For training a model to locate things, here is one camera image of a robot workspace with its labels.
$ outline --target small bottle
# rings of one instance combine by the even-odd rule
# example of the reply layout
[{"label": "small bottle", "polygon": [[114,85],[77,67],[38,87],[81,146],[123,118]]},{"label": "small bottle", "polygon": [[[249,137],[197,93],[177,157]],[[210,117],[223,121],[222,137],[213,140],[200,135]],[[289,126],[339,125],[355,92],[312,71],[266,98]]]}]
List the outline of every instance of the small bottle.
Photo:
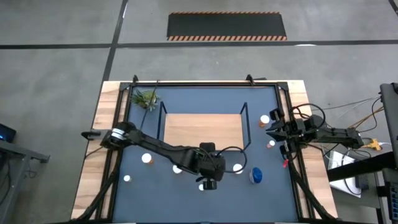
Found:
[{"label": "small bottle", "polygon": [[274,147],[275,146],[275,141],[274,140],[271,140],[271,141],[269,141],[269,143],[267,144],[267,148],[272,148],[272,147]]},{"label": "small bottle", "polygon": [[142,162],[146,163],[146,164],[154,163],[154,160],[149,153],[145,153],[144,155],[142,155],[141,159],[142,159]]},{"label": "small bottle", "polygon": [[262,172],[259,168],[253,168],[249,173],[249,178],[252,184],[260,184],[262,180]]},{"label": "small bottle", "polygon": [[259,127],[263,128],[269,123],[269,117],[267,115],[262,115],[259,121]]}]

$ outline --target metal stand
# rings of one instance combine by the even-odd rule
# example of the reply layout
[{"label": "metal stand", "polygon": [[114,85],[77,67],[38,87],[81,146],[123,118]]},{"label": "metal stand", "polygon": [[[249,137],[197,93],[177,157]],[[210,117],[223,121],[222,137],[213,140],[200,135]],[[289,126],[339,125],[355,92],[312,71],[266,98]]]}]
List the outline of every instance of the metal stand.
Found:
[{"label": "metal stand", "polygon": [[10,178],[10,188],[5,193],[6,198],[0,205],[0,224],[8,223],[11,210],[17,200],[18,192],[22,187],[22,181],[24,180],[25,173],[29,167],[29,161],[31,159],[37,159],[41,163],[49,161],[50,156],[19,147],[15,144],[11,144],[5,141],[0,141],[0,152],[3,153],[5,159],[3,159],[2,168],[8,163],[8,178]]}]

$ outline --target hazard stripe mat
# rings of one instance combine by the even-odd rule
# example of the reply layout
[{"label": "hazard stripe mat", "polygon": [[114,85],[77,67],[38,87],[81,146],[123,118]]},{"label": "hazard stripe mat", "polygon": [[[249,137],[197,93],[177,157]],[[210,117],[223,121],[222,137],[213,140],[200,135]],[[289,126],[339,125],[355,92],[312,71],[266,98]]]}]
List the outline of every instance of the hazard stripe mat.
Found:
[{"label": "hazard stripe mat", "polygon": [[287,40],[279,12],[173,12],[169,41]]}]

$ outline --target white paper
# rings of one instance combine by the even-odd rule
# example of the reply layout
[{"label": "white paper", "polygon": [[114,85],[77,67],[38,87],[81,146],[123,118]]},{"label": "white paper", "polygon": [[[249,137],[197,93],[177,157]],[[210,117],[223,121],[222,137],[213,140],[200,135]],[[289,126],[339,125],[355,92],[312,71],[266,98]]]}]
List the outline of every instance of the white paper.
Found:
[{"label": "white paper", "polygon": [[[342,158],[343,158],[343,155],[341,153],[332,151],[330,153],[329,169],[339,167],[339,166],[341,166],[341,164],[346,165],[346,164],[350,164],[350,163],[354,162],[354,159],[349,156],[345,156],[344,161],[341,160]],[[349,190],[351,190],[352,192],[359,194],[359,195],[352,194],[347,189],[347,186],[345,185],[344,180],[336,180],[336,181],[330,182],[330,186],[335,189],[344,191],[344,192],[346,192],[350,195],[353,195],[355,197],[361,198],[361,195],[360,195],[361,189],[359,189],[355,186],[355,177],[347,178],[346,181],[347,181]]]}]

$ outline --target concrete floor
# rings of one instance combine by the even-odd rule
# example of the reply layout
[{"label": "concrete floor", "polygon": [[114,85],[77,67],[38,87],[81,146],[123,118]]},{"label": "concrete floor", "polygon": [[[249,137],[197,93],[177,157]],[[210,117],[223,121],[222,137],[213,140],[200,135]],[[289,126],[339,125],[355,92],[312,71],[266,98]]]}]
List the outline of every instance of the concrete floor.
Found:
[{"label": "concrete floor", "polygon": [[[110,43],[121,0],[0,0],[1,44]],[[387,0],[130,0],[119,42],[163,42],[172,11],[280,11],[289,40],[398,39],[398,18]],[[16,143],[51,154],[33,164],[12,223],[69,219],[108,49],[0,50],[0,123],[18,130]],[[322,107],[376,96],[397,81],[398,45],[119,49],[110,80],[235,80],[248,73],[305,80],[308,97]],[[371,112],[360,106],[328,111],[345,127]],[[389,141],[383,113],[366,137]],[[363,129],[373,126],[373,121]],[[340,218],[377,222],[374,209],[341,203]]]}]

